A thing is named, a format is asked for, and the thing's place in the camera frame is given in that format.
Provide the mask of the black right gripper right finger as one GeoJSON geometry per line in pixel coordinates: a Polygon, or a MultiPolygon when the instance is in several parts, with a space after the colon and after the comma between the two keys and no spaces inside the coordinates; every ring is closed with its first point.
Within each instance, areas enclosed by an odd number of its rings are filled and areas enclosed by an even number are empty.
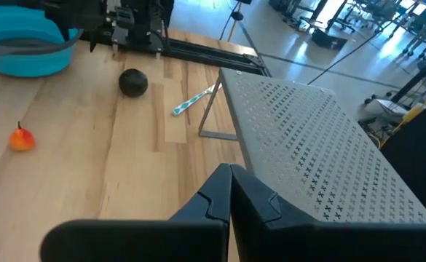
{"type": "Polygon", "coordinates": [[[426,224],[322,222],[238,164],[231,171],[243,262],[426,262],[426,224]]]}

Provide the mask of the black tripod stand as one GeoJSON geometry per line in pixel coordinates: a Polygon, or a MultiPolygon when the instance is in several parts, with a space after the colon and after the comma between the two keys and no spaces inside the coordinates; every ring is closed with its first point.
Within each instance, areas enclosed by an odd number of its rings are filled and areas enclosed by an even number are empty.
{"type": "Polygon", "coordinates": [[[253,0],[234,0],[234,1],[235,1],[235,5],[230,8],[230,14],[226,20],[226,23],[224,24],[224,27],[221,31],[221,35],[219,36],[220,41],[224,40],[226,29],[228,28],[230,23],[232,25],[226,40],[231,41],[235,28],[237,27],[237,24],[240,21],[242,21],[244,18],[244,15],[242,13],[242,6],[250,5],[253,0]]]}

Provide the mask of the dark avocado toy fruit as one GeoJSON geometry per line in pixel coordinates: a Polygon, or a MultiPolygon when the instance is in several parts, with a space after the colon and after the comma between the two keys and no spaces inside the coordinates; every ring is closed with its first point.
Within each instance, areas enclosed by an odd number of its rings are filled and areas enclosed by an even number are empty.
{"type": "Polygon", "coordinates": [[[119,89],[123,95],[138,98],[147,91],[148,78],[138,69],[127,69],[119,76],[119,89]]]}

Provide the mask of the orange pear toy fruit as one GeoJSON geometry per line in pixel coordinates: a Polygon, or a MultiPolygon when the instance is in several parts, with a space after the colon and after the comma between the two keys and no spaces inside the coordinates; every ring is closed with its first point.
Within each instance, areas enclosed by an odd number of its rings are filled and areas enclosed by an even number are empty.
{"type": "Polygon", "coordinates": [[[20,122],[9,137],[8,146],[14,151],[29,151],[35,146],[33,133],[23,128],[20,122]]]}

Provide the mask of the black aluminium table frame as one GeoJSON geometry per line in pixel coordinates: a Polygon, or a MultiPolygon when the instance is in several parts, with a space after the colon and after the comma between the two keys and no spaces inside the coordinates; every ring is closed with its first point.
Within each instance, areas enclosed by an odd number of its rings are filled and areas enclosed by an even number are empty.
{"type": "Polygon", "coordinates": [[[271,76],[263,60],[255,55],[239,54],[177,39],[166,39],[157,32],[149,33],[148,37],[150,42],[147,44],[134,44],[127,39],[116,39],[115,32],[104,31],[103,33],[84,32],[80,39],[92,44],[107,46],[115,44],[123,50],[159,53],[162,56],[179,60],[224,67],[261,76],[271,76]]]}

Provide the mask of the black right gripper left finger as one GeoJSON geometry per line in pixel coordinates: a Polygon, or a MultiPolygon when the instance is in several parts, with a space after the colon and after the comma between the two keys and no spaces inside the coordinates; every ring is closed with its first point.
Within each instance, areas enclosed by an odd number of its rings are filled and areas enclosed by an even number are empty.
{"type": "Polygon", "coordinates": [[[73,220],[42,240],[41,262],[224,262],[232,170],[220,164],[167,220],[73,220]]]}

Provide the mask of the grey perforated metal shelf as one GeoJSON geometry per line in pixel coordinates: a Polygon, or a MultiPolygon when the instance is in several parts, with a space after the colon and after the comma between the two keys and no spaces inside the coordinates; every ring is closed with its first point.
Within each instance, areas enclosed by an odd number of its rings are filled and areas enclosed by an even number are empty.
{"type": "Polygon", "coordinates": [[[426,223],[426,208],[320,87],[222,68],[245,166],[320,221],[426,223]]]}

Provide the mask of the teal bowl with grey rim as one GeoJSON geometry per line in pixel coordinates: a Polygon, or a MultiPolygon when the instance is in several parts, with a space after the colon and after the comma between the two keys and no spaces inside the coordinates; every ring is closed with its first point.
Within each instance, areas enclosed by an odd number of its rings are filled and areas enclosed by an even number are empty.
{"type": "Polygon", "coordinates": [[[65,41],[56,24],[38,9],[0,6],[0,73],[19,77],[56,74],[70,62],[82,30],[65,41]]]}

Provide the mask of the black box on floor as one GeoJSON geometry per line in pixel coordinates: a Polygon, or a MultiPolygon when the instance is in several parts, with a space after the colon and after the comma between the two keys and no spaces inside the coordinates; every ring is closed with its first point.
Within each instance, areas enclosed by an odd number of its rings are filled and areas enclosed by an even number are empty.
{"type": "Polygon", "coordinates": [[[341,50],[347,43],[346,38],[335,36],[319,28],[313,31],[311,40],[319,47],[332,50],[341,50]]]}

